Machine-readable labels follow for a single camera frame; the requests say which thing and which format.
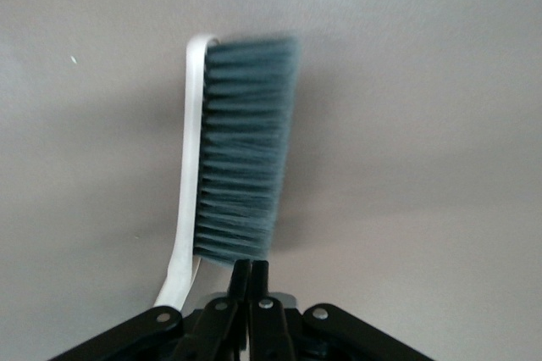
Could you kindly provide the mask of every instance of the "screw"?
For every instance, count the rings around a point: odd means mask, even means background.
[[[260,308],[272,308],[273,307],[273,301],[271,299],[262,299],[257,304]]]
[[[315,308],[312,311],[312,316],[318,320],[326,320],[328,318],[328,312],[324,308]]]
[[[156,318],[156,321],[158,323],[165,323],[166,321],[168,321],[169,319],[171,319],[171,314],[169,313],[162,313],[160,314],[157,318]]]
[[[216,308],[217,310],[225,310],[228,308],[228,303],[226,302],[219,302],[217,304],[214,305],[214,308]]]

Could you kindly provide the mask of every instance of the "brush bristles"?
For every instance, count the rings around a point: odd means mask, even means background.
[[[194,253],[267,256],[279,206],[298,60],[293,38],[211,46],[205,59]]]

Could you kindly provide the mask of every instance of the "brush handle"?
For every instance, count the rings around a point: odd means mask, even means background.
[[[180,171],[179,216],[168,274],[155,306],[181,310],[196,276],[199,257],[193,257],[200,140],[202,132],[205,53],[212,35],[193,37],[186,47],[185,126]]]

